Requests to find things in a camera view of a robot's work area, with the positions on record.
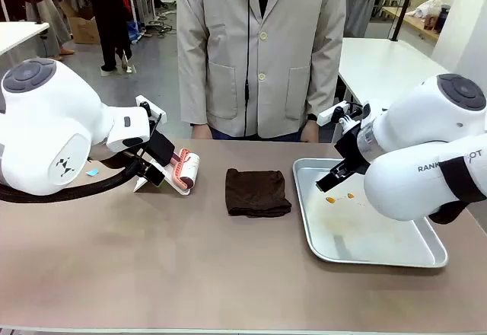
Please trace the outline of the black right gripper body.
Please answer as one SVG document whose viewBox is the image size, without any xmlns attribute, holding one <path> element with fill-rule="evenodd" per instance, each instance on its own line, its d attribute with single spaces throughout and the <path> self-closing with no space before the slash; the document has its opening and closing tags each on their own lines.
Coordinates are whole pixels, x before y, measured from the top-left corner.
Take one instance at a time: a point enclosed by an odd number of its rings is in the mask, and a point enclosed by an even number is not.
<svg viewBox="0 0 487 335">
<path fill-rule="evenodd" d="M 365 175 L 370 166 L 370 163 L 365 160 L 358 147 L 358 133 L 360 130 L 361 127 L 359 125 L 352 127 L 334 145 L 337 152 L 342 156 L 342 161 L 348 164 L 350 176 L 352 174 Z"/>
</svg>

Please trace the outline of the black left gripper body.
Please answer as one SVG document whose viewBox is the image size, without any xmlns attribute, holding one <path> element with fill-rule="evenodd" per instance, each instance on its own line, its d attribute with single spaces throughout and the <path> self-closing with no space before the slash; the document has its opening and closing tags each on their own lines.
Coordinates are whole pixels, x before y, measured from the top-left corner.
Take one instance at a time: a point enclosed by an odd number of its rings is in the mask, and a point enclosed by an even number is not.
<svg viewBox="0 0 487 335">
<path fill-rule="evenodd" d="M 146 152 L 162 167 L 169 165 L 175 146 L 163 134 L 153 132 L 146 146 Z"/>
</svg>

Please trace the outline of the person's right hand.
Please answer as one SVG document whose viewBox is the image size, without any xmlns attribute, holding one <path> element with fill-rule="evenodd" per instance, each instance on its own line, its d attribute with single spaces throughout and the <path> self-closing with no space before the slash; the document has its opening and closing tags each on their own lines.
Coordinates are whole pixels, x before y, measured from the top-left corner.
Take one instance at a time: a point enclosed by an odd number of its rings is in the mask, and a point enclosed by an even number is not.
<svg viewBox="0 0 487 335">
<path fill-rule="evenodd" d="M 207 124 L 192 125 L 193 139 L 212 139 L 212 131 Z"/>
</svg>

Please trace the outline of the person's left hand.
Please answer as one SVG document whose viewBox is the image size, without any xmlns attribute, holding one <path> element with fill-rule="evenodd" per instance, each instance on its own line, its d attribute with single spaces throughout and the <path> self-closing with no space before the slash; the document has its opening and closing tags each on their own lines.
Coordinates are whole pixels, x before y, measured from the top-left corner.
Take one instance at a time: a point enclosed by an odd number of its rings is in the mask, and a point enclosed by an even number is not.
<svg viewBox="0 0 487 335">
<path fill-rule="evenodd" d="M 305 143 L 318 143 L 319 130 L 320 127 L 316 121 L 308 120 L 301 131 L 300 141 Z"/>
</svg>

